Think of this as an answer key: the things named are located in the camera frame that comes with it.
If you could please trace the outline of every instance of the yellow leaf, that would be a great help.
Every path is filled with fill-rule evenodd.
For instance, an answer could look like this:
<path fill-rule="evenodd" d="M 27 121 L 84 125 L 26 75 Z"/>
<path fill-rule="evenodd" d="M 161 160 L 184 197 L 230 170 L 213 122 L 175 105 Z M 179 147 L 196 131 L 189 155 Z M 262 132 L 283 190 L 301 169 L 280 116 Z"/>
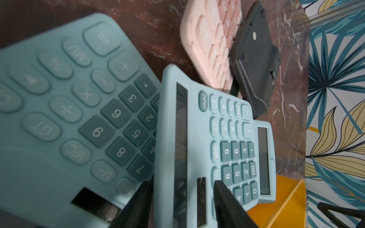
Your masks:
<path fill-rule="evenodd" d="M 365 178 L 365 161 L 360 158 L 331 155 L 315 159 L 317 163 L 331 170 Z"/>
<path fill-rule="evenodd" d="M 333 120 L 335 109 L 336 107 L 329 111 L 324 118 L 321 134 L 316 144 L 314 145 L 310 155 L 324 154 L 329 151 L 335 144 L 337 137 L 336 128 Z"/>
<path fill-rule="evenodd" d="M 354 108 L 349 112 L 356 124 L 362 130 L 365 131 L 365 100 L 357 104 Z M 353 142 L 358 140 L 362 135 L 360 135 L 355 129 L 354 125 L 350 121 L 349 117 L 346 116 L 342 122 L 341 127 L 341 141 L 337 150 L 342 150 Z"/>

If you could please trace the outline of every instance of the yellow object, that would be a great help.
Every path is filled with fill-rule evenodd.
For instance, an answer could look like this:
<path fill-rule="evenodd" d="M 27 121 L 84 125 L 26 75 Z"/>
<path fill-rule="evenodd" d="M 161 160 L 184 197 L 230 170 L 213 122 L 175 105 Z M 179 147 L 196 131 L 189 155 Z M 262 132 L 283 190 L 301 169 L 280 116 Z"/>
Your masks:
<path fill-rule="evenodd" d="M 272 204 L 258 204 L 247 213 L 260 228 L 305 228 L 306 184 L 276 175 L 276 200 Z"/>

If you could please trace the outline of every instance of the calculator button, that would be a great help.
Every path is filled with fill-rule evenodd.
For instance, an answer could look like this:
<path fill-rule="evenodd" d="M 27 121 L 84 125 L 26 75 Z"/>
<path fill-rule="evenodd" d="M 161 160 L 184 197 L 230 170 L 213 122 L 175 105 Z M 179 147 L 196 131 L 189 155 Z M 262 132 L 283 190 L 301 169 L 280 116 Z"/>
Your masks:
<path fill-rule="evenodd" d="M 243 203 L 248 204 L 251 202 L 251 186 L 250 185 L 243 185 Z"/>
<path fill-rule="evenodd" d="M 228 137 L 227 121 L 221 119 L 219 121 L 219 129 L 220 129 L 220 136 L 222 138 L 227 138 Z"/>
<path fill-rule="evenodd" d="M 247 145 L 247 143 L 240 143 L 240 144 L 241 144 L 242 159 L 248 159 L 249 154 L 248 154 L 248 145 Z"/>
<path fill-rule="evenodd" d="M 114 130 L 97 115 L 93 116 L 78 131 L 98 148 L 103 147 L 114 135 Z"/>
<path fill-rule="evenodd" d="M 146 106 L 140 114 L 138 114 L 138 119 L 148 128 L 152 130 L 157 125 L 157 113 L 149 106 Z"/>
<path fill-rule="evenodd" d="M 228 116 L 229 117 L 232 117 L 233 116 L 233 113 L 234 113 L 234 104 L 233 104 L 233 101 L 231 100 L 228 100 L 227 101 L 227 113 L 228 113 Z"/>
<path fill-rule="evenodd" d="M 121 82 L 127 81 L 139 69 L 138 62 L 128 52 L 122 52 L 111 59 L 108 67 L 115 78 Z"/>
<path fill-rule="evenodd" d="M 257 190 L 257 182 L 252 182 L 251 184 L 251 194 L 252 194 L 252 200 L 255 200 L 258 198 L 258 190 Z"/>
<path fill-rule="evenodd" d="M 158 106 L 160 105 L 160 94 L 157 94 L 150 102 L 152 107 L 158 112 Z"/>
<path fill-rule="evenodd" d="M 247 143 L 248 144 L 248 151 L 249 151 L 249 158 L 255 157 L 255 144 L 254 143 Z"/>
<path fill-rule="evenodd" d="M 0 83 L 0 112 L 14 112 L 22 106 L 22 99 Z"/>
<path fill-rule="evenodd" d="M 218 135 L 218 119 L 214 117 L 210 119 L 210 135 L 213 138 Z"/>
<path fill-rule="evenodd" d="M 137 155 L 127 168 L 135 178 L 144 181 L 152 171 L 151 164 L 141 155 Z"/>
<path fill-rule="evenodd" d="M 115 177 L 115 169 L 108 165 L 105 161 L 97 161 L 91 167 L 91 173 L 97 179 L 109 183 Z"/>
<path fill-rule="evenodd" d="M 116 128 L 121 128 L 131 117 L 131 113 L 117 99 L 111 100 L 100 111 Z"/>
<path fill-rule="evenodd" d="M 212 142 L 210 146 L 210 157 L 212 159 L 212 162 L 214 163 L 220 162 L 219 143 Z"/>
<path fill-rule="evenodd" d="M 98 55 L 107 55 L 120 46 L 119 37 L 107 23 L 100 23 L 86 30 L 84 39 Z"/>
<path fill-rule="evenodd" d="M 74 139 L 70 139 L 62 144 L 61 153 L 79 165 L 87 163 L 91 158 L 91 151 Z"/>
<path fill-rule="evenodd" d="M 231 160 L 231 144 L 228 142 L 220 143 L 220 160 L 222 162 L 229 162 Z"/>
<path fill-rule="evenodd" d="M 69 55 L 69 57 L 79 66 L 88 67 L 90 66 L 92 59 L 85 52 L 79 43 L 72 39 L 66 39 L 62 42 L 62 47 L 64 51 Z"/>
<path fill-rule="evenodd" d="M 227 187 L 233 185 L 232 167 L 222 166 L 222 180 Z"/>
<path fill-rule="evenodd" d="M 232 161 L 237 161 L 241 159 L 241 151 L 239 143 L 231 142 L 231 152 L 232 152 Z"/>
<path fill-rule="evenodd" d="M 85 82 L 76 82 L 73 84 L 72 92 L 80 101 L 90 107 L 96 106 L 100 101 L 99 95 Z"/>
<path fill-rule="evenodd" d="M 46 142 L 55 140 L 61 134 L 59 126 L 45 115 L 37 112 L 25 116 L 23 127 L 33 136 Z"/>
<path fill-rule="evenodd" d="M 242 119 L 251 120 L 252 119 L 252 111 L 248 105 L 242 105 Z"/>
<path fill-rule="evenodd" d="M 142 148 L 142 153 L 144 153 L 151 161 L 155 161 L 155 152 L 156 152 L 156 140 L 150 138 L 147 143 Z"/>
<path fill-rule="evenodd" d="M 136 185 L 127 178 L 123 177 L 118 180 L 118 182 L 115 185 L 115 189 L 123 197 L 129 198 L 132 197 L 133 194 L 135 193 Z"/>
<path fill-rule="evenodd" d="M 141 146 L 148 137 L 147 130 L 136 120 L 134 120 L 123 134 L 135 145 Z"/>
<path fill-rule="evenodd" d="M 115 83 L 103 70 L 94 70 L 91 79 L 104 93 L 112 93 L 115 90 Z"/>
<path fill-rule="evenodd" d="M 105 153 L 116 161 L 121 166 L 126 165 L 129 160 L 134 156 L 134 147 L 129 144 L 124 138 L 118 137 L 114 142 L 107 148 Z"/>
<path fill-rule="evenodd" d="M 200 16 L 196 26 L 196 37 L 200 48 L 204 54 L 207 54 L 213 44 L 213 33 L 210 28 L 210 23 L 205 16 Z"/>
<path fill-rule="evenodd" d="M 9 68 L 10 77 L 33 94 L 43 94 L 50 88 L 48 80 L 28 63 L 20 63 Z"/>
<path fill-rule="evenodd" d="M 248 181 L 250 179 L 250 165 L 248 163 L 241 163 L 242 179 Z"/>
<path fill-rule="evenodd" d="M 81 110 L 65 96 L 52 98 L 50 107 L 54 113 L 67 122 L 74 123 L 81 119 Z"/>
<path fill-rule="evenodd" d="M 41 51 L 38 54 L 41 64 L 59 79 L 69 79 L 72 76 L 72 68 L 58 54 L 53 51 Z"/>
<path fill-rule="evenodd" d="M 243 137 L 245 139 L 251 139 L 252 138 L 252 126 L 251 124 L 242 124 L 243 128 Z"/>
<path fill-rule="evenodd" d="M 132 112 L 136 112 L 145 102 L 140 93 L 132 85 L 125 88 L 119 94 L 119 97 Z"/>
<path fill-rule="evenodd" d="M 150 78 L 145 73 L 139 76 L 134 81 L 134 84 L 137 86 L 137 88 L 145 98 L 150 98 L 152 94 L 156 91 L 156 86 L 152 83 Z"/>

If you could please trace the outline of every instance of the blue leaf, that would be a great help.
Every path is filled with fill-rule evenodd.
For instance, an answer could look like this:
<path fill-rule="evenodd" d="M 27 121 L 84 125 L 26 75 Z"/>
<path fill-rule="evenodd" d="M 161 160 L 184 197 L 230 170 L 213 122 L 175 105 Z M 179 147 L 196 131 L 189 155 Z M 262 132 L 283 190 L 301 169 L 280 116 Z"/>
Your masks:
<path fill-rule="evenodd" d="M 318 175 L 344 201 L 359 210 L 365 210 L 365 181 L 358 180 L 345 173 L 326 169 L 313 159 Z"/>

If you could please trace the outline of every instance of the calculator key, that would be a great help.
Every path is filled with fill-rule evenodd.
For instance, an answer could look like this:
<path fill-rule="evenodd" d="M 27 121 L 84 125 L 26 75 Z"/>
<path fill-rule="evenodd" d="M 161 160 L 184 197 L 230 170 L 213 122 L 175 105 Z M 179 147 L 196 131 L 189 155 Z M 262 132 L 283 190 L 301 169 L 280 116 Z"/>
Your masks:
<path fill-rule="evenodd" d="M 257 176 L 257 173 L 256 173 L 256 162 L 249 162 L 250 164 L 250 175 L 251 175 L 251 178 L 255 178 Z"/>
<path fill-rule="evenodd" d="M 241 163 L 242 179 L 248 181 L 250 179 L 250 165 L 248 163 Z"/>
<path fill-rule="evenodd" d="M 61 128 L 41 113 L 33 112 L 23 119 L 23 127 L 36 138 L 50 142 L 61 135 Z"/>
<path fill-rule="evenodd" d="M 209 97 L 210 112 L 215 114 L 218 112 L 218 98 L 216 95 L 210 95 Z"/>
<path fill-rule="evenodd" d="M 248 145 L 247 145 L 247 143 L 240 143 L 240 144 L 241 144 L 242 159 L 248 159 L 249 154 L 248 154 Z"/>
<path fill-rule="evenodd" d="M 91 167 L 91 173 L 97 179 L 109 183 L 115 177 L 115 169 L 108 165 L 105 161 L 97 161 Z"/>
<path fill-rule="evenodd" d="M 129 144 L 124 138 L 118 137 L 114 142 L 107 148 L 105 153 L 116 161 L 121 166 L 126 165 L 129 160 L 134 156 L 134 147 Z"/>
<path fill-rule="evenodd" d="M 257 190 L 257 182 L 252 182 L 251 184 L 251 194 L 252 194 L 252 200 L 255 200 L 258 198 L 258 190 Z"/>
<path fill-rule="evenodd" d="M 115 83 L 103 70 L 94 70 L 91 73 L 91 80 L 104 93 L 112 93 L 115 90 Z"/>
<path fill-rule="evenodd" d="M 255 157 L 255 144 L 254 143 L 247 143 L 248 144 L 248 151 L 249 151 L 249 158 Z"/>
<path fill-rule="evenodd" d="M 147 130 L 138 121 L 134 120 L 123 134 L 135 145 L 141 146 L 148 137 Z"/>
<path fill-rule="evenodd" d="M 233 169 L 233 182 L 240 183 L 242 182 L 242 170 L 240 164 L 232 165 Z"/>
<path fill-rule="evenodd" d="M 45 50 L 38 53 L 41 64 L 59 79 L 69 79 L 72 76 L 72 68 L 61 56 L 53 51 Z"/>
<path fill-rule="evenodd" d="M 145 73 L 141 74 L 141 76 L 134 81 L 134 84 L 145 98 L 150 98 L 156 91 L 156 86 Z"/>
<path fill-rule="evenodd" d="M 232 167 L 231 166 L 222 166 L 222 180 L 226 184 L 227 187 L 233 185 L 233 176 L 232 176 Z"/>
<path fill-rule="evenodd" d="M 15 112 L 22 104 L 20 96 L 0 83 L 0 112 Z"/>
<path fill-rule="evenodd" d="M 248 105 L 242 105 L 242 119 L 251 120 L 252 119 L 252 111 Z"/>
<path fill-rule="evenodd" d="M 84 32 L 84 40 L 98 55 L 107 55 L 120 46 L 120 39 L 107 23 L 100 23 Z"/>
<path fill-rule="evenodd" d="M 222 138 L 228 137 L 228 127 L 227 127 L 227 121 L 224 119 L 221 119 L 219 121 L 219 129 L 220 129 L 220 136 Z"/>
<path fill-rule="evenodd" d="M 152 107 L 158 112 L 158 106 L 160 105 L 160 94 L 157 94 L 150 102 Z"/>
<path fill-rule="evenodd" d="M 129 198 L 132 197 L 133 194 L 135 193 L 136 185 L 126 177 L 123 177 L 118 180 L 118 182 L 115 185 L 115 189 L 123 197 Z"/>
<path fill-rule="evenodd" d="M 213 138 L 218 136 L 218 119 L 214 117 L 210 119 L 210 135 Z"/>
<path fill-rule="evenodd" d="M 251 124 L 242 124 L 242 128 L 243 128 L 243 137 L 245 139 L 251 139 L 253 130 Z"/>
<path fill-rule="evenodd" d="M 132 112 L 136 112 L 145 102 L 143 97 L 132 85 L 125 88 L 125 90 L 119 94 L 119 97 Z"/>
<path fill-rule="evenodd" d="M 243 205 L 243 189 L 242 188 L 234 188 L 233 195 L 239 202 L 239 204 Z"/>
<path fill-rule="evenodd" d="M 150 138 L 147 143 L 142 148 L 142 153 L 144 153 L 151 161 L 155 161 L 156 152 L 156 140 Z"/>
<path fill-rule="evenodd" d="M 114 135 L 114 130 L 97 115 L 93 116 L 78 131 L 98 148 L 103 147 Z"/>
<path fill-rule="evenodd" d="M 61 153 L 75 164 L 85 164 L 91 158 L 91 151 L 74 139 L 67 140 L 61 146 Z"/>
<path fill-rule="evenodd" d="M 127 168 L 135 178 L 144 181 L 152 171 L 151 164 L 141 155 L 137 155 Z"/>
<path fill-rule="evenodd" d="M 220 143 L 220 160 L 222 162 L 229 162 L 231 157 L 231 144 L 228 142 Z"/>
<path fill-rule="evenodd" d="M 140 114 L 138 114 L 138 119 L 148 128 L 152 130 L 157 125 L 157 113 L 149 106 L 146 106 Z"/>
<path fill-rule="evenodd" d="M 130 118 L 131 113 L 117 99 L 111 100 L 100 111 L 116 128 L 121 128 Z"/>
<path fill-rule="evenodd" d="M 66 39 L 62 42 L 62 47 L 64 51 L 69 55 L 69 57 L 79 66 L 88 67 L 90 66 L 92 59 L 85 52 L 79 43 L 72 39 Z"/>
<path fill-rule="evenodd" d="M 109 61 L 108 68 L 116 79 L 125 82 L 138 71 L 139 65 L 131 54 L 122 52 Z"/>
<path fill-rule="evenodd" d="M 250 185 L 243 185 L 243 203 L 248 204 L 251 202 L 251 186 Z"/>
<path fill-rule="evenodd" d="M 210 157 L 213 163 L 220 162 L 219 143 L 212 142 L 210 146 Z"/>
<path fill-rule="evenodd" d="M 96 106 L 100 101 L 99 95 L 85 82 L 76 82 L 73 84 L 72 92 L 80 101 L 90 107 Z"/>
<path fill-rule="evenodd" d="M 231 100 L 228 100 L 227 101 L 227 113 L 228 113 L 228 116 L 229 117 L 232 117 L 233 116 L 233 113 L 234 113 L 234 104 L 233 104 L 233 101 Z"/>
<path fill-rule="evenodd" d="M 239 148 L 239 143 L 237 142 L 231 142 L 231 148 L 232 148 L 232 161 L 237 161 L 241 159 L 241 151 Z"/>
<path fill-rule="evenodd" d="M 12 79 L 33 94 L 43 94 L 50 88 L 48 80 L 28 63 L 20 63 L 9 68 Z"/>

